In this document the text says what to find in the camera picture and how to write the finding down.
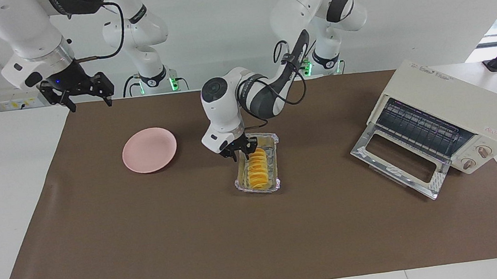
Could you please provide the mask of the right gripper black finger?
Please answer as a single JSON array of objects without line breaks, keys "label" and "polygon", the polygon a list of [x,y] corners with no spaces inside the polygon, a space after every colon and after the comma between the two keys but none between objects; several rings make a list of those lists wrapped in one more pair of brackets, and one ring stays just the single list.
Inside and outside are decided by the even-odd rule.
[{"label": "right gripper black finger", "polygon": [[39,86],[38,90],[41,92],[41,95],[47,100],[47,102],[50,105],[61,105],[68,110],[70,110],[72,113],[76,112],[76,104],[71,101],[69,98],[69,93],[66,90],[58,90],[56,89],[50,82],[48,81],[42,81]]},{"label": "right gripper black finger", "polygon": [[96,73],[91,79],[92,96],[103,99],[108,107],[113,106],[115,87],[103,72]]}]

